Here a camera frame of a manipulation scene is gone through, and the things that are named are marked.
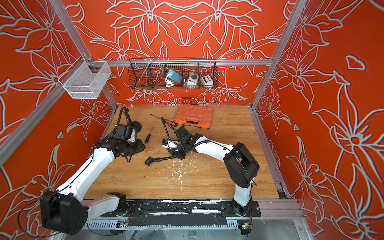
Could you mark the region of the black round stand base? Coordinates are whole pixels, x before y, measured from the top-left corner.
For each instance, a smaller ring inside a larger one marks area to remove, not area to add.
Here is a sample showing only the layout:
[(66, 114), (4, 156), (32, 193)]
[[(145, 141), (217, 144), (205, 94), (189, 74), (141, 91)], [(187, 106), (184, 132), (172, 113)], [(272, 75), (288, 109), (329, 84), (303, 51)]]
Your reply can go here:
[(141, 123), (137, 121), (132, 122), (132, 127), (136, 130), (136, 133), (139, 133), (142, 130)]

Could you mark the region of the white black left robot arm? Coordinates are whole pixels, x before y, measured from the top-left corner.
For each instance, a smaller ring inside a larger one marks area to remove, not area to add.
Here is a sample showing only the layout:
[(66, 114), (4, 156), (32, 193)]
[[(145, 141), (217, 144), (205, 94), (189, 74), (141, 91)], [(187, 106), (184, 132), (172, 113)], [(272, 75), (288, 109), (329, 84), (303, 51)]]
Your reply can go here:
[(126, 195), (109, 192), (102, 198), (84, 202), (85, 194), (100, 173), (117, 157), (131, 157), (141, 153), (145, 145), (136, 134), (142, 125), (128, 125), (130, 134), (117, 125), (112, 134), (96, 145), (88, 160), (56, 191), (46, 191), (40, 199), (44, 228), (68, 235), (76, 235), (89, 221), (106, 213), (124, 216), (130, 212)]

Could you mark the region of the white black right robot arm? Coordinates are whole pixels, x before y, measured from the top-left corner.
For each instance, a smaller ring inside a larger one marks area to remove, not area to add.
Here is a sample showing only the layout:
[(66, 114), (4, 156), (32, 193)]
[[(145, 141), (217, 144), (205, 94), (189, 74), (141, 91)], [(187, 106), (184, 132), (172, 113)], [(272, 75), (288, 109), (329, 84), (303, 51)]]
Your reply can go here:
[(235, 183), (233, 211), (239, 216), (252, 214), (252, 184), (260, 169), (259, 163), (242, 143), (227, 145), (215, 142), (201, 134), (192, 135), (185, 127), (174, 131), (176, 140), (163, 139), (162, 147), (171, 154), (169, 157), (156, 158), (154, 163), (179, 159), (183, 160), (187, 153), (204, 154), (225, 164), (230, 178)]

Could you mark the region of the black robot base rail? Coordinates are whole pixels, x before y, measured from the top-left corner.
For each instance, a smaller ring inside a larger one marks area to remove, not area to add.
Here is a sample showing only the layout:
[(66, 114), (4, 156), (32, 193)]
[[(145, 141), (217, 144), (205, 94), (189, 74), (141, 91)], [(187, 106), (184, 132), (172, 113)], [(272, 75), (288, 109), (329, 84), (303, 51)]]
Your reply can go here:
[(261, 216), (259, 203), (253, 201), (251, 215), (239, 216), (233, 211), (233, 200), (129, 200), (128, 210), (118, 216), (103, 214), (100, 219), (123, 220), (138, 225), (223, 225), (229, 220), (250, 223)]

